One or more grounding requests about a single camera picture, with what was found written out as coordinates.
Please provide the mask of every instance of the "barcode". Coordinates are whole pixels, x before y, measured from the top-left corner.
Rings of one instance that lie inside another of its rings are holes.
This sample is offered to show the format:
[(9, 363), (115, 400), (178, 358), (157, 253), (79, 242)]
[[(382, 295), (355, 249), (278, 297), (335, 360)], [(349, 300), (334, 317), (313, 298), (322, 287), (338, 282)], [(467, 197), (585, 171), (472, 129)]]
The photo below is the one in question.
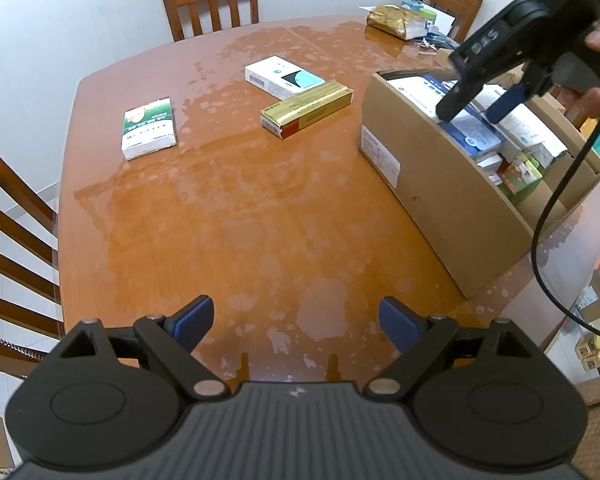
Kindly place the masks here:
[(258, 85), (260, 88), (264, 88), (264, 81), (259, 77), (254, 76), (253, 74), (249, 74), (249, 81)]
[(264, 126), (272, 134), (276, 134), (277, 136), (280, 136), (280, 126), (278, 126), (277, 124), (272, 123), (271, 121), (264, 118), (263, 116), (260, 116), (260, 124), (262, 124), (262, 126)]

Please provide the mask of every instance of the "wooden table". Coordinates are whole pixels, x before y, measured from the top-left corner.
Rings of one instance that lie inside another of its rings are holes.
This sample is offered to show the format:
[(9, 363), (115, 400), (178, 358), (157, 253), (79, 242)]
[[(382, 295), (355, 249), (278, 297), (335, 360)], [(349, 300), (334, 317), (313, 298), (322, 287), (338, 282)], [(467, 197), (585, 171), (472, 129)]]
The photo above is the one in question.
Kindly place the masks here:
[[(279, 140), (259, 124), (276, 99), (244, 81), (245, 65), (273, 55), (353, 88), (352, 105)], [(126, 326), (208, 294), (216, 321), (194, 355), (235, 385), (368, 380), (397, 355), (378, 330), (387, 295), (487, 324), (532, 281), (528, 271), (503, 277), (517, 281), (510, 298), (492, 296), (494, 308), (486, 292), (465, 302), (358, 151), (370, 74), (428, 66), (431, 56), (356, 14), (214, 32), (83, 79), (59, 206), (67, 328), (92, 316)], [(178, 145), (125, 162), (124, 112), (164, 96)]]

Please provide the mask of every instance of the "green lid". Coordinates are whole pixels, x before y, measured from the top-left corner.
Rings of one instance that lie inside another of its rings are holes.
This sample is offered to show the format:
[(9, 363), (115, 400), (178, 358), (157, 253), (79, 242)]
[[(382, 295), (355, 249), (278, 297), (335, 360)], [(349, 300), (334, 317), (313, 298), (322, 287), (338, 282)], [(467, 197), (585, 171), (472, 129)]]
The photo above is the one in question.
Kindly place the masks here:
[(427, 18), (428, 20), (435, 20), (437, 14), (430, 9), (420, 9), (420, 15), (424, 16), (425, 18)]

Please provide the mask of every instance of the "metal screw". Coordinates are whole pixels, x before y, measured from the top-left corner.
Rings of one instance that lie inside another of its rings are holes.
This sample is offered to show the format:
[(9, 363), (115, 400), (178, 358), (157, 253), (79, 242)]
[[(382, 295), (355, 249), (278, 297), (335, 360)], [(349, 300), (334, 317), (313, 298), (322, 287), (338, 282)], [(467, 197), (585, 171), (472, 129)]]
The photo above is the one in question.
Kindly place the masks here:
[(224, 392), (224, 383), (215, 379), (205, 379), (194, 384), (193, 391), (199, 396), (215, 397)]
[(382, 377), (371, 381), (369, 389), (378, 395), (393, 395), (400, 391), (400, 383), (395, 379)]

